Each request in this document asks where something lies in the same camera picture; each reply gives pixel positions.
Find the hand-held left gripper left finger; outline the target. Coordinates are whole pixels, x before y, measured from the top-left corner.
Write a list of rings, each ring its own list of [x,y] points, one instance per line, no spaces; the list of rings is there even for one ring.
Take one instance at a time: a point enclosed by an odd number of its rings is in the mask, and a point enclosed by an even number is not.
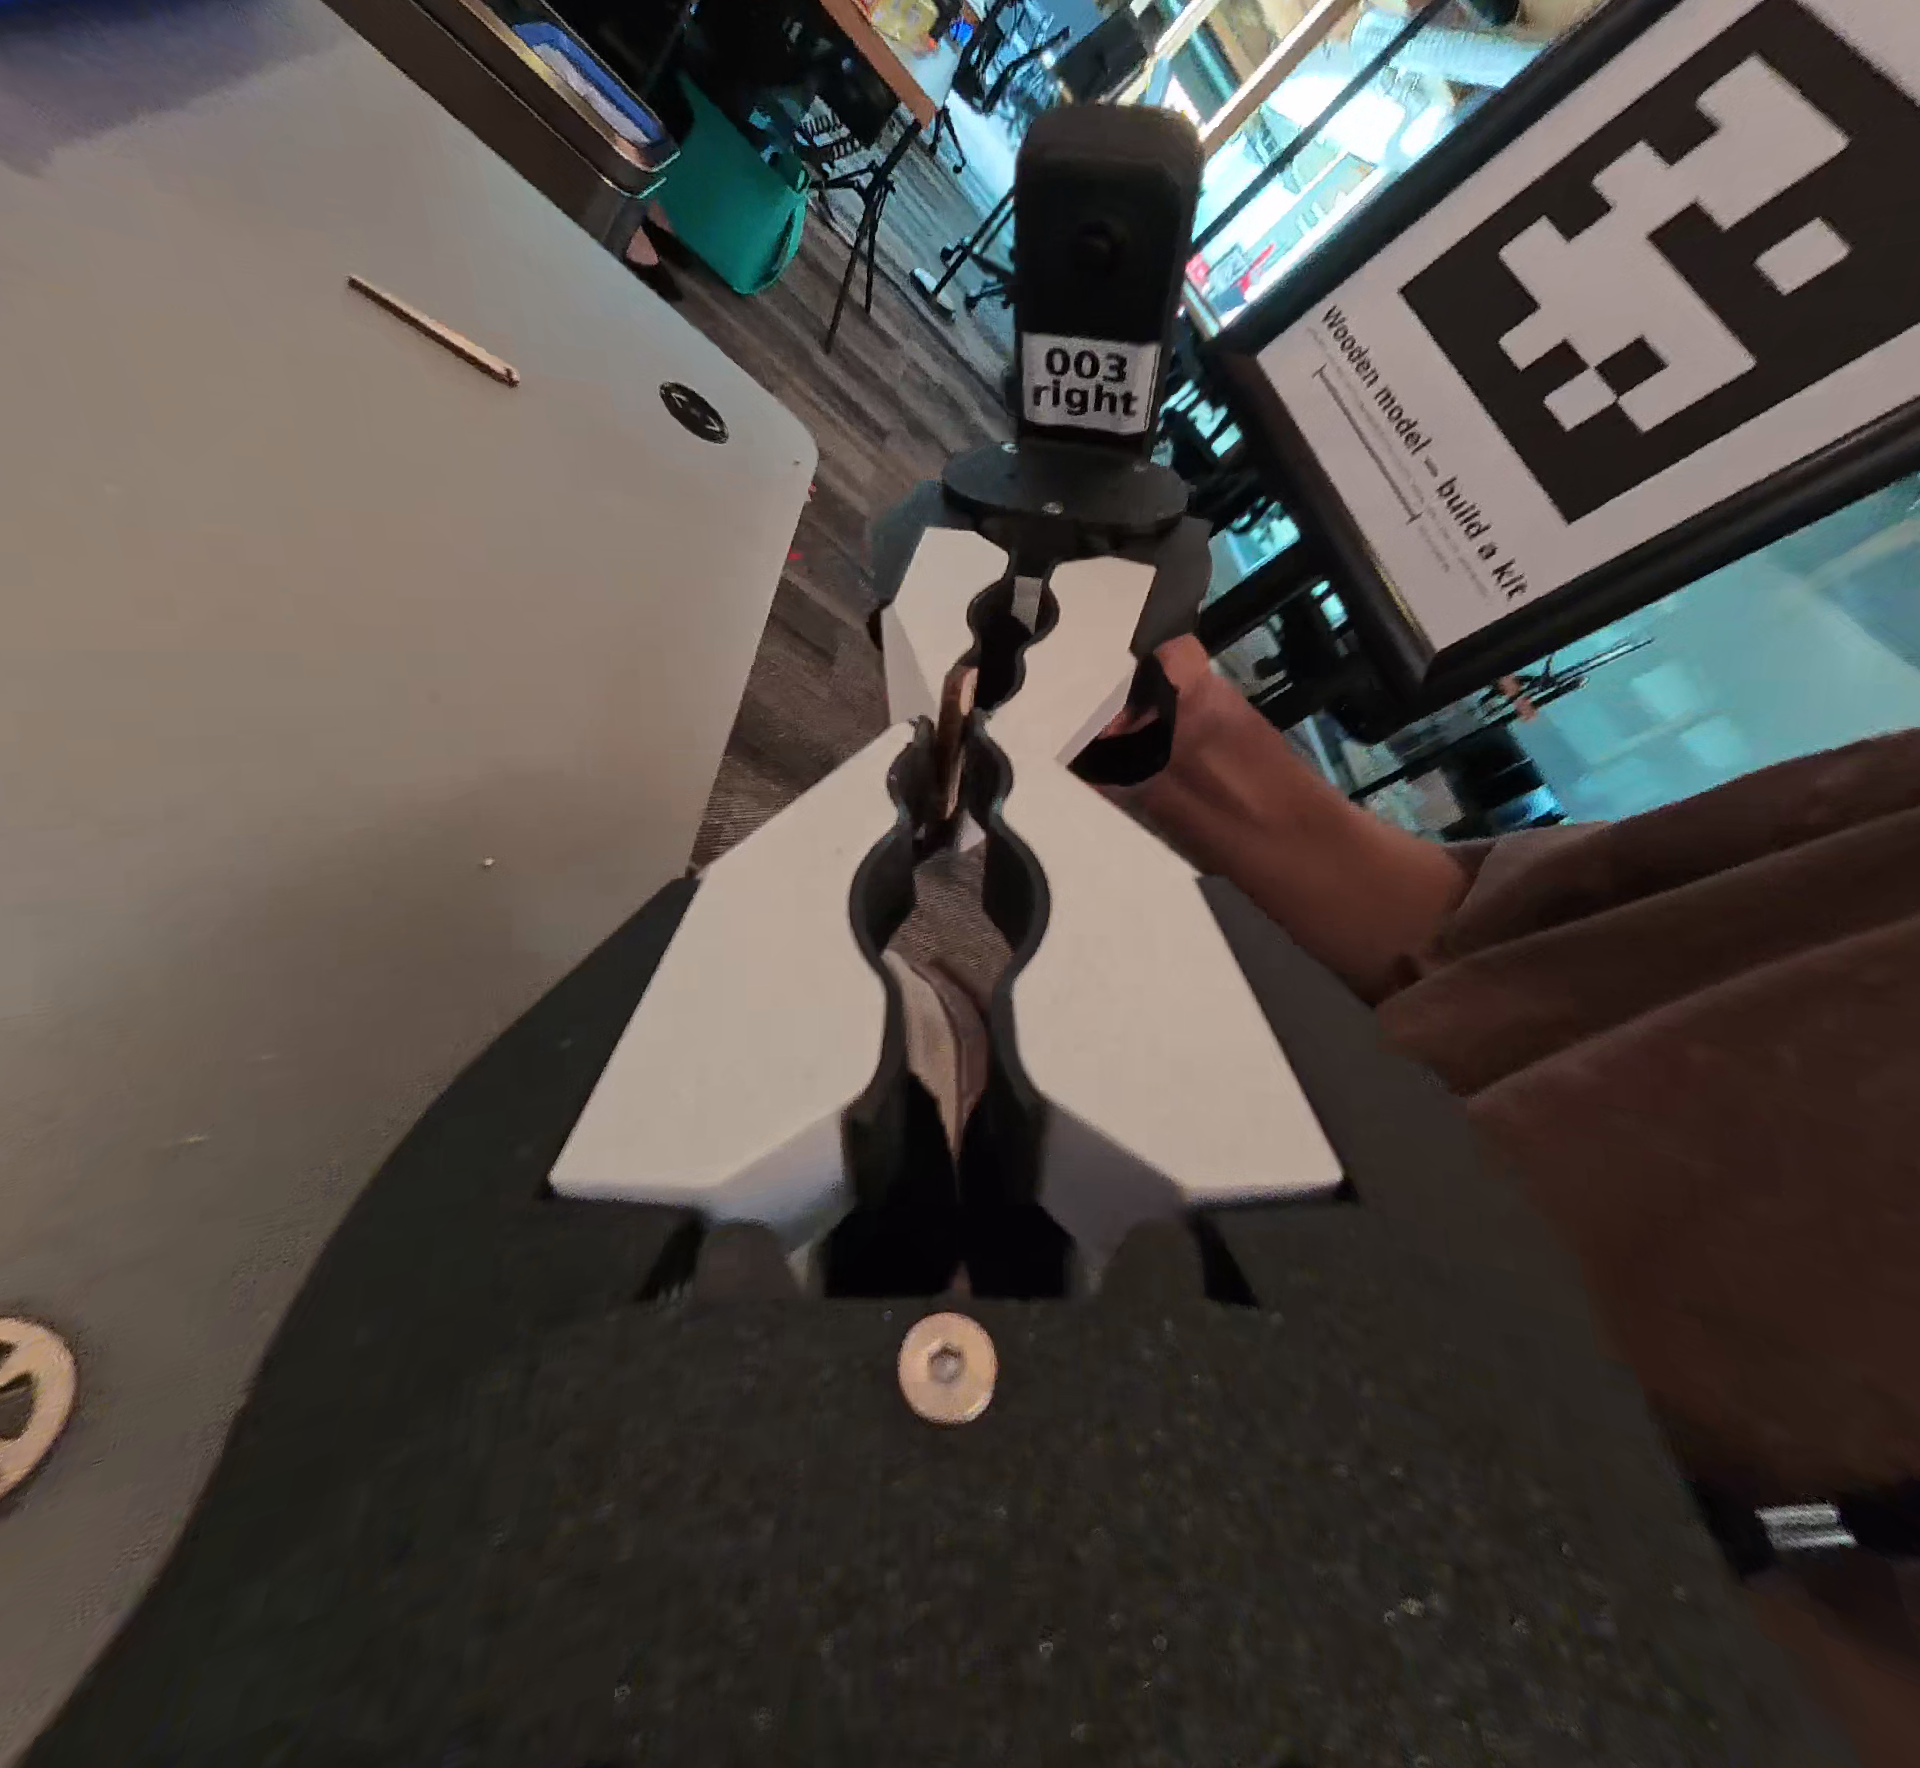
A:
[[[852,1214],[939,1222],[957,1179],[885,964],[915,908],[925,719],[659,894],[645,981],[551,1169],[560,1199],[750,1222],[787,1248]]]

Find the black framed marker sign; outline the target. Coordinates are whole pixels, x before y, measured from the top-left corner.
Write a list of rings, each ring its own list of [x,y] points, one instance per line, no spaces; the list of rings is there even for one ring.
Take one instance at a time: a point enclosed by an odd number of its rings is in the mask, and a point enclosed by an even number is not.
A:
[[[1399,724],[1916,473],[1916,0],[1604,0],[1211,344]]]

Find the small wooden model piece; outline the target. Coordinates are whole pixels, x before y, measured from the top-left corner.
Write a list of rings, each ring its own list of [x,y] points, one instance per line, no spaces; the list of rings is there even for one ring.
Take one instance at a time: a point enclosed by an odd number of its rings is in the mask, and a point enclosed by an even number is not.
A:
[[[922,816],[920,853],[969,849],[982,838],[971,810],[971,761],[991,709],[980,699],[979,649],[946,671],[933,722],[933,782]]]

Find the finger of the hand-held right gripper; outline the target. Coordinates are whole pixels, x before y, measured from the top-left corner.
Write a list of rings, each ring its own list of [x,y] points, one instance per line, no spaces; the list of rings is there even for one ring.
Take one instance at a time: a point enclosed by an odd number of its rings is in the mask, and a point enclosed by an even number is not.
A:
[[[954,670],[971,671],[971,709],[989,716],[1035,634],[1035,580],[975,532],[925,530],[877,630],[891,722],[939,719]]]
[[[1015,684],[986,720],[986,739],[1010,770],[1066,768],[1123,710],[1133,635],[1155,574],[1115,555],[1052,573],[1052,626],[1021,649]]]

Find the thin wooden stick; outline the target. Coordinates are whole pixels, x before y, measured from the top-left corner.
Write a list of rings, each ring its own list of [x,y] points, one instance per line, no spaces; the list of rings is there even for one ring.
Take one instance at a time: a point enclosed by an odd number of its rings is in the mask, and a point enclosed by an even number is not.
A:
[[[497,385],[509,386],[509,388],[519,386],[521,375],[513,363],[495,354],[493,350],[484,348],[483,344],[464,336],[461,331],[454,330],[449,324],[445,324],[438,316],[429,316],[427,311],[418,309],[414,303],[405,301],[403,298],[398,298],[387,288],[381,288],[368,277],[349,272],[346,275],[346,284],[348,284],[348,292],[359,296],[362,299],[365,299],[368,303],[372,303],[387,316],[393,316],[400,324],[409,326],[422,340],[433,341],[443,352],[452,354],[454,359],[468,365],[476,373],[489,376]]]

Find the person's right hand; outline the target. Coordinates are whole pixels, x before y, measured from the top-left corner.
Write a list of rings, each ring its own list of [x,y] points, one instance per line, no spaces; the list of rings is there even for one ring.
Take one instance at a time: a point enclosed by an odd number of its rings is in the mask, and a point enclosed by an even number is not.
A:
[[[1378,1004],[1442,956],[1470,876],[1307,764],[1184,635],[1155,652],[1174,700],[1165,768],[1105,796],[1198,874],[1237,888],[1307,956]]]

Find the metal trash can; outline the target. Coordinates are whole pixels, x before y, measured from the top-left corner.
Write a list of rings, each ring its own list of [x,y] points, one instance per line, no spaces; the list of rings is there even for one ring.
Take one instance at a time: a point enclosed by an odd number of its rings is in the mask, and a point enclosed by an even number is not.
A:
[[[616,260],[634,262],[676,143],[542,0],[322,2]]]

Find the person's brown clothing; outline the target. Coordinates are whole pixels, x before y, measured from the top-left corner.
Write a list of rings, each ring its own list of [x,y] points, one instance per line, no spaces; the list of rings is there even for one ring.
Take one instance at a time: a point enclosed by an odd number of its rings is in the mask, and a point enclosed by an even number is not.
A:
[[[1916,1480],[1916,925],[1604,1014],[1471,964],[1476,1109],[1674,1455],[1729,1497]]]

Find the grey desk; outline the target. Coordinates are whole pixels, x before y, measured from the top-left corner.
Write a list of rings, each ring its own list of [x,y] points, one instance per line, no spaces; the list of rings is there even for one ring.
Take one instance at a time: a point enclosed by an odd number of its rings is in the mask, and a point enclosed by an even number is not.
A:
[[[680,874],[816,450],[322,0],[15,4],[2,72],[2,1286],[78,1364],[11,1763],[352,1194]]]

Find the person's right forearm brown sleeve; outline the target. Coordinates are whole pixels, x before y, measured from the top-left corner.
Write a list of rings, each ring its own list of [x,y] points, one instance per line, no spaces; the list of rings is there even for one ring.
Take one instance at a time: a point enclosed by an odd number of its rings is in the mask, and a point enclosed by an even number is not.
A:
[[[1916,1068],[1918,736],[1624,820],[1468,844],[1468,890],[1376,1018],[1462,1095],[1610,1045],[1809,1083]]]

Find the green plastic bin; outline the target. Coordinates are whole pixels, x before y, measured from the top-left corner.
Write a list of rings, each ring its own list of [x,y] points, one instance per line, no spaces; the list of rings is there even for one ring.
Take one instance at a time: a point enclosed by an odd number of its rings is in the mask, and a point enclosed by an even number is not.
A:
[[[737,126],[685,73],[676,82],[688,123],[659,208],[725,288],[754,298],[786,277],[801,248],[810,177],[796,156]]]

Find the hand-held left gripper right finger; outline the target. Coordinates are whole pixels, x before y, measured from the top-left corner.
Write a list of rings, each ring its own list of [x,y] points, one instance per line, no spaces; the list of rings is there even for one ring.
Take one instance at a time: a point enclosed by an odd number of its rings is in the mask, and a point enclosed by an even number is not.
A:
[[[982,730],[969,792],[1014,949],[996,987],[1014,1179],[1078,1269],[1151,1222],[1334,1197],[1342,1161],[1200,876]]]

